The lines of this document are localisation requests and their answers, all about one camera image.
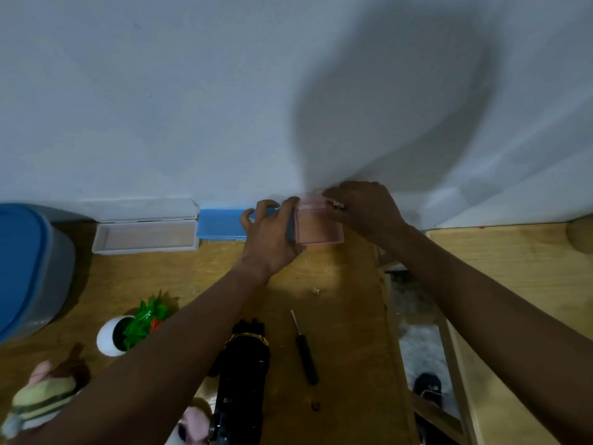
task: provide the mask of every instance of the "person's left hand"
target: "person's left hand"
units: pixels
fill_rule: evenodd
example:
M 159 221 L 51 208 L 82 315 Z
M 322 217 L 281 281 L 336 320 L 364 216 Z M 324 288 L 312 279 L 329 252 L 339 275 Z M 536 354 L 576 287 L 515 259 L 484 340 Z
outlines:
M 255 271 L 262 282 L 285 268 L 304 250 L 303 246 L 286 240 L 288 223 L 298 201 L 298 197 L 290 197 L 278 211 L 266 216 L 268 208 L 279 205 L 274 200 L 262 200 L 257 203 L 256 209 L 247 209 L 241 214 L 241 225 L 247 233 L 241 263 Z M 252 223 L 249 216 L 254 211 L 256 219 Z

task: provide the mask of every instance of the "potted plant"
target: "potted plant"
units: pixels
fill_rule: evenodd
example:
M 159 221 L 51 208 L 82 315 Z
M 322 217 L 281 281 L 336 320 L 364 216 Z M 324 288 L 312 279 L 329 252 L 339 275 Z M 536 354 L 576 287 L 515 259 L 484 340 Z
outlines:
M 121 356 L 143 341 L 168 317 L 168 309 L 159 295 L 142 300 L 134 316 L 119 316 L 109 320 L 99 330 L 97 348 L 106 356 Z

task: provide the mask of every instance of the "forearm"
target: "forearm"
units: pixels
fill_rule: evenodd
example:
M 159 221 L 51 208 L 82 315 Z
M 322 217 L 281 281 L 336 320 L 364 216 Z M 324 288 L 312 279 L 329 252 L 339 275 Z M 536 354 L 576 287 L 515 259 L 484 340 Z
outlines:
M 406 228 L 379 245 L 420 280 L 470 346 L 558 439 L 590 440 L 593 342 Z
M 93 380 L 35 443 L 162 445 L 262 282 L 233 267 Z

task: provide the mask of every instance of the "large plastic container with blue lid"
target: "large plastic container with blue lid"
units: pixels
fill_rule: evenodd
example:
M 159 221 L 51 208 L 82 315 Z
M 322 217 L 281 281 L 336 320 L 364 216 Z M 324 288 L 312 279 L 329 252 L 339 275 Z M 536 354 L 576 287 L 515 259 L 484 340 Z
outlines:
M 0 204 L 0 342 L 34 333 L 62 308 L 74 245 L 33 209 Z

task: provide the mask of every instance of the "black device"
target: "black device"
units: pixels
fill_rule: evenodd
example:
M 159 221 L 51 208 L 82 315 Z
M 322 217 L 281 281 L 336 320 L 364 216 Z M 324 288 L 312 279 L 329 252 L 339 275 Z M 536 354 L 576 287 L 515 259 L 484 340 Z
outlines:
M 213 445 L 257 445 L 262 436 L 262 404 L 270 347 L 265 325 L 239 321 L 208 376 L 220 374 L 208 439 Z
M 305 376 L 307 377 L 309 384 L 316 386 L 319 382 L 319 376 L 317 375 L 315 362 L 313 362 L 311 349 L 307 343 L 307 336 L 301 334 L 301 330 L 298 327 L 297 318 L 295 317 L 295 312 L 292 309 L 291 314 L 296 326 L 296 346 L 298 347 L 298 353 L 301 356 L 302 369 L 305 371 Z

